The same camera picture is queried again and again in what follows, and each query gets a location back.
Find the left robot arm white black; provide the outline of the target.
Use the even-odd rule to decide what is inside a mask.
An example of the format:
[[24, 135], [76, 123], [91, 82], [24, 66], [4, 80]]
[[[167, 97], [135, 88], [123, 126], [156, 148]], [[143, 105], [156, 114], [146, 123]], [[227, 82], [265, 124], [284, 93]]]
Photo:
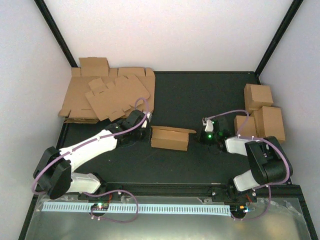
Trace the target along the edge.
[[34, 173], [32, 191], [55, 200], [68, 193], [80, 193], [97, 200], [108, 192], [106, 182], [97, 173], [76, 170], [95, 157], [127, 147], [138, 141], [150, 141], [152, 113], [135, 109], [127, 118], [107, 125], [96, 135], [69, 147], [47, 148]]

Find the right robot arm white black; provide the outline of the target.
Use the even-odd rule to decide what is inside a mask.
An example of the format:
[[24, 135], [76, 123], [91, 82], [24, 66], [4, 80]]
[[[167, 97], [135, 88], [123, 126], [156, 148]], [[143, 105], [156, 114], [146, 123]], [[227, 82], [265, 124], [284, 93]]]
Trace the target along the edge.
[[231, 179], [227, 189], [228, 198], [234, 202], [240, 201], [249, 189], [283, 184], [293, 174], [293, 167], [274, 136], [232, 136], [224, 117], [203, 118], [198, 141], [221, 152], [247, 157], [249, 170]]

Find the folded cardboard box small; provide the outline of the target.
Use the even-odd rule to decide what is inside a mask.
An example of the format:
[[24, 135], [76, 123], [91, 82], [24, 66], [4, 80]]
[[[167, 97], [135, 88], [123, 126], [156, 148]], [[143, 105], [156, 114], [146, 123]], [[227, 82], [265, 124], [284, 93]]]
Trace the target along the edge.
[[247, 117], [242, 115], [237, 115], [234, 118], [235, 134], [240, 134], [243, 137], [258, 137], [254, 117], [249, 116], [247, 122], [242, 126], [246, 119]]

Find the stack of flat cardboard blanks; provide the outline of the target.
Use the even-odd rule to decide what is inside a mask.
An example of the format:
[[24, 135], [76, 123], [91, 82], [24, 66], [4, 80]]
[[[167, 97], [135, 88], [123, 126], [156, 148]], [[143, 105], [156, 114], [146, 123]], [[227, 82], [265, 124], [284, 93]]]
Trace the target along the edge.
[[91, 89], [89, 82], [102, 78], [105, 83], [115, 80], [120, 76], [135, 75], [150, 93], [148, 99], [140, 97], [134, 107], [125, 112], [127, 117], [133, 110], [153, 112], [155, 101], [156, 77], [149, 67], [116, 67], [111, 68], [105, 57], [81, 57], [80, 67], [71, 69], [71, 80], [61, 107], [59, 116], [65, 118], [67, 123], [95, 124], [99, 122], [97, 115], [85, 97]]

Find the right controller board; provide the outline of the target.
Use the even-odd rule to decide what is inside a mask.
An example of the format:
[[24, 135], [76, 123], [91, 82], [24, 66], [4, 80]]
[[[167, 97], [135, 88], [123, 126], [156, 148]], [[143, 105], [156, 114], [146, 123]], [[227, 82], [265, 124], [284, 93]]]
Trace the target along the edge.
[[252, 212], [256, 209], [255, 206], [253, 205], [247, 205], [247, 204], [232, 204], [230, 205], [230, 211], [232, 213], [237, 213], [237, 214], [246, 214], [248, 212]]

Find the controller board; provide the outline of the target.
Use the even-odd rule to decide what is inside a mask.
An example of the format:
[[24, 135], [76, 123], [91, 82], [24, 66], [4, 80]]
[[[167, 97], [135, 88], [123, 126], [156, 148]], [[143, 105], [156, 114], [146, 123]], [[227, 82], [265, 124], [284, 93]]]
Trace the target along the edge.
[[107, 211], [109, 208], [109, 203], [105, 202], [105, 203], [94, 203], [91, 207], [90, 210], [91, 211]]
[[246, 214], [248, 212], [252, 212], [256, 209], [255, 206], [253, 205], [247, 205], [247, 204], [232, 204], [230, 205], [230, 211], [232, 213], [237, 213], [237, 214]]

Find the left controller board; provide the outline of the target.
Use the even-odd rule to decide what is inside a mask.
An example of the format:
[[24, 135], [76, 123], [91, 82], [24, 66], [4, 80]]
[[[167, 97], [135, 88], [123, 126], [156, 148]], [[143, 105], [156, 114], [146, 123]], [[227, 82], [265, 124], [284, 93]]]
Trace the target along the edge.
[[90, 210], [91, 211], [107, 211], [109, 208], [109, 203], [105, 202], [105, 203], [94, 203], [91, 207]]

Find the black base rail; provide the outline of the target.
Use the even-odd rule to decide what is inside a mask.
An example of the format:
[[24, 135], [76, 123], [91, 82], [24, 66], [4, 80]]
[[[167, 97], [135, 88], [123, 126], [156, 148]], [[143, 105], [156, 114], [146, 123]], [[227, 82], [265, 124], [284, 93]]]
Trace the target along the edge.
[[119, 200], [121, 196], [133, 194], [145, 197], [198, 197], [210, 198], [213, 202], [223, 203], [248, 203], [256, 202], [257, 198], [267, 198], [269, 191], [266, 187], [257, 190], [238, 191], [232, 184], [166, 184], [166, 183], [102, 183], [91, 196], [86, 190], [72, 190], [78, 193], [80, 199], [93, 198], [108, 199], [110, 191], [113, 200]]

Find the left black frame post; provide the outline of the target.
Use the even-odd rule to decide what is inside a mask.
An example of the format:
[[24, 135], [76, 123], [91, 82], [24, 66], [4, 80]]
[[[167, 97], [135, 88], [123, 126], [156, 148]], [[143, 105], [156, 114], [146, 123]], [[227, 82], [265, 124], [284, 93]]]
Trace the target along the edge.
[[78, 65], [76, 63], [75, 58], [73, 57], [56, 21], [54, 20], [47, 4], [44, 0], [34, 0], [38, 10], [40, 11], [43, 19], [45, 20], [47, 26], [49, 27], [52, 35], [54, 36], [56, 42], [58, 43], [60, 49], [62, 50], [66, 60], [72, 68], [77, 68]]

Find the black frame post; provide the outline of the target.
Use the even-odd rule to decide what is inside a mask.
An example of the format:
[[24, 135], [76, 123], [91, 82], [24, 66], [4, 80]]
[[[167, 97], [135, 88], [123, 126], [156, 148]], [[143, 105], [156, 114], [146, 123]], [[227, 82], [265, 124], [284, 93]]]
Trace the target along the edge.
[[254, 74], [257, 78], [262, 74], [263, 70], [265, 69], [267, 63], [269, 62], [271, 56], [276, 50], [278, 44], [280, 43], [282, 37], [284, 36], [303, 2], [304, 0], [293, 0], [290, 4], [265, 53], [263, 54], [262, 59], [260, 60], [256, 70], [254, 71]]
[[77, 68], [78, 65], [76, 63], [75, 58], [73, 57], [56, 21], [54, 20], [47, 4], [44, 0], [34, 0], [38, 10], [40, 11], [43, 19], [45, 20], [47, 26], [49, 27], [52, 35], [54, 36], [56, 42], [58, 43], [60, 49], [62, 50], [66, 60], [72, 68]]

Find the right black frame post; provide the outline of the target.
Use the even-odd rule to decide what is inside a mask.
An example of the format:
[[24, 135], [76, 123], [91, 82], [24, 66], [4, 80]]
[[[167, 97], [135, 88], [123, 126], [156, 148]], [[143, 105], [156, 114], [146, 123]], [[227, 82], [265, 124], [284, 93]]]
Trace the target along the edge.
[[260, 60], [256, 70], [254, 71], [254, 74], [257, 78], [262, 74], [263, 70], [265, 69], [267, 63], [269, 62], [271, 56], [276, 50], [278, 44], [280, 43], [282, 37], [284, 36], [303, 2], [304, 0], [293, 0], [290, 4], [265, 53], [263, 54], [262, 59]]

